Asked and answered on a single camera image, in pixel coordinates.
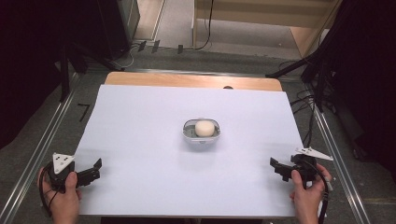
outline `aluminum rail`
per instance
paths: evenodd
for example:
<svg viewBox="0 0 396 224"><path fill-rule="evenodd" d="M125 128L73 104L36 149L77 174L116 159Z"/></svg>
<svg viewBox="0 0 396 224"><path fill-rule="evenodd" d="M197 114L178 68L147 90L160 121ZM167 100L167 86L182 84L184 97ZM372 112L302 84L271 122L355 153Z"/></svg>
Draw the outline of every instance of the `aluminum rail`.
<svg viewBox="0 0 396 224"><path fill-rule="evenodd" d="M308 91L309 86L304 85L305 89ZM320 132L323 136L323 140L326 144L327 149L329 149L329 153L334 158L333 164L335 167L335 171L337 172L340 182L344 188L344 192L346 194L346 198L349 202L349 205L352 209L353 215L357 223L359 224L370 224L370 218L368 217L366 210L364 208L364 204L361 200L361 196L358 193L355 184L349 174L346 164L340 154L337 144L335 143L334 138L332 137L332 132L330 131L329 125L327 120L324 116L324 113L321 113L318 110L318 107L315 107L315 118L317 120Z"/></svg>
<svg viewBox="0 0 396 224"><path fill-rule="evenodd" d="M79 74L75 73L71 80L70 93L62 103L59 103L54 115L52 116L52 119L49 122L49 125L46 128L46 131L44 131L40 141L38 142L31 159L27 163L20 179L17 181L13 190L11 191L7 203L0 215L0 223L8 224L14 219L27 190L36 177L37 171L48 151L53 136L58 131L59 125L64 118L64 114L70 106L79 81L80 76Z"/></svg>

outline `wire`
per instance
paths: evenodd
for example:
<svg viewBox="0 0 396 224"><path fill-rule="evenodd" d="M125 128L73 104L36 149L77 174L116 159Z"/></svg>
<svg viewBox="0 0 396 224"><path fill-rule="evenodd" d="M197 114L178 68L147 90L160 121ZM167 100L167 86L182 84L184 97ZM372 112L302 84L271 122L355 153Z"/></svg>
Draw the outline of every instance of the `wire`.
<svg viewBox="0 0 396 224"><path fill-rule="evenodd" d="M119 66L120 68L127 68L132 66L132 64L134 64L134 56L132 55L132 50L139 47L140 45L137 44L132 44L131 49L129 50L129 55L131 56L132 60L128 65L121 65L119 63L116 63L115 61L111 61L112 63L114 63L115 65Z"/></svg>
<svg viewBox="0 0 396 224"><path fill-rule="evenodd" d="M195 48L188 48L188 49L200 50L200 49L203 49L204 47L206 47L207 43L209 42L209 39L210 39L210 30L211 30L211 29L210 29L210 25L211 25L211 23L212 23L213 2L214 2L214 0L212 0L212 4L211 4L211 6L210 6L210 14L209 14L209 34L207 35L207 40L206 40L205 44L204 44L203 46L201 46L200 48L198 48L198 49L195 49Z"/></svg>
<svg viewBox="0 0 396 224"><path fill-rule="evenodd" d="M285 61L285 62L283 62L283 63L280 63L278 66L277 66L277 69L280 71L281 69L280 69L280 67L283 65L283 64L285 64L285 63L296 63L297 61L295 61L295 60L292 60L292 61Z"/></svg>
<svg viewBox="0 0 396 224"><path fill-rule="evenodd" d="M55 196L58 194L60 188L61 188L61 186L56 189L55 194L50 199L50 201L49 201L49 210L50 210L50 204L52 203L52 201L55 198Z"/></svg>
<svg viewBox="0 0 396 224"><path fill-rule="evenodd" d="M40 178L39 178L39 183L38 183L38 191L40 193L40 199L41 203L43 204L44 209L46 210L47 214L49 217L52 217L52 212L50 211L50 208L47 206L46 199L44 197L44 192L43 192L43 180L44 180L44 174L50 169L51 167L51 162L47 164L46 167L41 171Z"/></svg>

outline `cable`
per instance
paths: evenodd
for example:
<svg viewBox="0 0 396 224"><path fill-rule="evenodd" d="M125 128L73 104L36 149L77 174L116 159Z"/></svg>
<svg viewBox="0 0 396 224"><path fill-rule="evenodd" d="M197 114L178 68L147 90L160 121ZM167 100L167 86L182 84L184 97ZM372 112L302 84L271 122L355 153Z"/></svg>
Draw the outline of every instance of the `cable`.
<svg viewBox="0 0 396 224"><path fill-rule="evenodd" d="M116 63L115 61L111 61L112 63L114 63L115 65L119 66L120 68L127 68L132 66L132 64L134 64L134 56L132 55L132 50L137 48L139 45L137 44L132 44L131 49L129 50L129 55L131 56L132 60L128 65L121 65L119 63Z"/></svg>
<svg viewBox="0 0 396 224"><path fill-rule="evenodd" d="M297 61L295 61L295 60L292 60L292 61L285 61L285 62L283 62L283 63L280 63L278 66L277 66L277 69L280 71L281 69L280 69L280 67L283 65L283 64L285 64L285 63L296 63Z"/></svg>
<svg viewBox="0 0 396 224"><path fill-rule="evenodd" d="M195 49L195 48L188 48L188 49L195 49L195 50L203 49L203 48L207 45L207 43L209 42L209 39L210 39L210 25L211 25L211 23L212 23L213 2L214 2L214 0L212 0L212 5L210 6L210 14L209 14L209 34L207 35L207 40L206 40L205 44L204 44L203 46L201 46L200 48L198 48L198 49Z"/></svg>
<svg viewBox="0 0 396 224"><path fill-rule="evenodd" d="M47 164L46 167L43 168L43 170L41 171L41 174L40 174L40 178L38 180L39 181L39 183L38 183L38 191L40 193L41 203L43 204L43 207L46 210L46 212L49 215L49 217L52 217L52 212L50 211L50 208L47 206L46 198L44 197L43 180L44 180L45 173L50 169L51 166L52 165L51 165L51 162L50 162L50 163Z"/></svg>

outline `gray floor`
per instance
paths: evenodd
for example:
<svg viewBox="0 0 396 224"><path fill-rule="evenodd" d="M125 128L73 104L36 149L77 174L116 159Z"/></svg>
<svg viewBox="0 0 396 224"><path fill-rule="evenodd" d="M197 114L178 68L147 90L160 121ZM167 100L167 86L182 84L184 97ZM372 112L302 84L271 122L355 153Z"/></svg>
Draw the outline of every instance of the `gray floor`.
<svg viewBox="0 0 396 224"><path fill-rule="evenodd" d="M285 59L264 56L243 56L204 51L185 51L183 54L177 55L174 49L160 49L157 53L151 54L149 48L141 52L134 51L133 55L134 66L129 69L221 72L251 74L253 76L275 72L279 69L279 65L286 61ZM291 101L296 99L297 92L304 90L303 84L298 79L301 72L301 69L296 70L287 77L281 78L282 88ZM76 86L74 98L49 146L43 165L50 160L51 154L55 151L64 154L74 153L92 112L98 88L104 82L107 73L107 70L100 64L90 63L90 70L86 75L81 76L81 80ZM48 97L46 102L32 116L19 136L7 147L0 150L0 208L5 206L10 190L16 184L33 154L42 133L45 131L51 116L58 106L59 98L60 90L58 89ZM82 122L79 120L83 114L84 107L78 106L78 104L92 105L88 115ZM308 129L310 115L310 110L306 109L295 116L302 137L304 137ZM325 111L325 115L372 223L395 223L396 185L391 180L389 172L378 163L355 160L352 153L352 145L346 138L338 118L328 110ZM311 146L328 153L316 123ZM339 174L335 172L332 162L321 161L321 163L329 168L334 177L332 181L334 192L331 194L328 217L325 222L355 223L348 198L339 181ZM13 223L50 223L50 220L44 217L39 205L38 190L34 181L27 191ZM81 217L80 219L80 223L99 222L99 217ZM277 218L265 219L263 223L296 223L296 221L294 218Z"/></svg>

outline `floor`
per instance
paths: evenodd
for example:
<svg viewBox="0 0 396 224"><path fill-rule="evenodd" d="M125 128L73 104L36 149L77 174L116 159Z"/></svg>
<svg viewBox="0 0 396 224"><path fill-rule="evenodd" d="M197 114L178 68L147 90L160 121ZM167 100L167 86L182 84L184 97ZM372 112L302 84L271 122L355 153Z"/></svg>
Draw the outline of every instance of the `floor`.
<svg viewBox="0 0 396 224"><path fill-rule="evenodd" d="M172 10L169 8L172 7L173 2L174 1L166 1L162 22L166 21L167 15L169 16L169 14L172 14L168 12ZM164 27L167 27L166 24L161 23L158 33L156 34L157 39L161 39L161 48L159 48L157 53L151 53L150 47L146 47L145 50L140 52L138 52L137 49L133 49L131 52L134 56L134 63L131 67L126 68L126 71L134 71L136 69L158 69L231 73L231 75L234 76L262 77L262 75L274 73L287 64L292 63L291 61L299 58L296 53L298 51L296 51L297 49L292 45L291 34L288 34L287 28L273 27L282 34L282 38L288 39L282 42L281 48L278 45L279 41L277 41L278 38L276 35L268 36L269 40L257 42L251 42L249 40L249 42L244 41L244 39L247 40L251 36L229 34L227 38L235 36L235 39L228 41L226 37L221 36L221 32L216 34L216 31L221 30L218 29L219 27L216 28L215 23L213 24L214 33L210 50L185 50L182 54L177 54L176 49L167 49L164 47L173 48L177 44L188 46L190 38L188 35L183 35L183 37L180 35L180 32L164 33L163 30L170 31L171 29L165 29ZM237 29L238 25L230 24L228 27ZM202 41L205 40L204 35L199 38ZM251 44L252 48L241 47L243 50L239 49L235 51L239 46L234 48L234 45L248 45L246 43ZM131 60L130 56L125 55L118 63L127 64ZM40 162L42 165L50 161L53 152L62 151L64 154L74 154L79 139L84 133L85 125L94 108L96 93L100 85L104 83L106 74L108 73L101 64L89 59L87 59L87 62L89 62L90 66L89 71L85 75L78 75L78 82L74 85L75 91L71 98L70 105L64 113L64 118L62 122L60 122L57 132L53 135L50 144L44 151L44 158ZM282 88L287 93L290 101L297 99L298 94L302 96L302 94L299 93L300 91L304 91L304 86L299 80L299 75L302 71L303 68L300 68L280 79ZM1 209L6 206L10 193L20 180L20 176L23 174L26 164L32 158L32 155L34 155L36 147L40 143L41 136L51 121L52 115L56 112L58 106L60 106L58 102L59 98L60 89L58 88L47 98L46 102L37 110L28 123L26 123L19 136L11 144L0 150ZM85 117L83 117L85 107L78 104L91 105ZM292 109L295 110L298 107L299 105L296 105ZM396 184L391 179L389 172L374 161L361 162L356 160L353 155L353 146L348 140L337 116L328 109L325 110L324 116L330 126L332 136L339 148L339 152L350 174L354 187L357 189L362 199L365 208L364 212L371 220L371 223L395 223ZM295 115L296 124L302 138L304 138L308 130L310 117L311 111L309 109L302 110ZM311 146L329 154L328 146L323 140L321 131L315 122ZM345 174L337 173L334 163L332 162L324 161L323 164L328 167L333 175L332 185L334 187L334 191L330 196L331 200L329 202L325 223L362 223L355 218L350 206L350 198L346 196L347 189L341 181ZM21 204L16 204L19 209L15 214L12 214L12 223L51 223L50 219L45 218L40 211L40 202L35 186L35 170L28 172L32 172L33 175L28 181L27 190L22 193L23 200ZM100 218L81 217L79 223L100 223ZM262 223L296 223L296 220L292 217L267 218Z"/></svg>

